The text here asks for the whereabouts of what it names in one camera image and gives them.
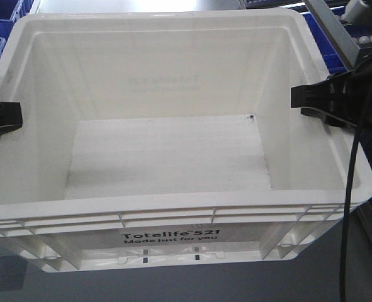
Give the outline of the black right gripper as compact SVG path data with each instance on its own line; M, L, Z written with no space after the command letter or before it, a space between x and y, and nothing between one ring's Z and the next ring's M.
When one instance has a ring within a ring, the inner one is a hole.
M324 109L332 101L345 99L345 86L349 96L347 105L349 123L311 109ZM290 95L292 108L301 108L302 115L318 118L325 125L355 128L359 125L360 117L364 115L364 128L372 129L372 54L355 67L350 74L333 74L328 76L326 80L315 84L292 87Z

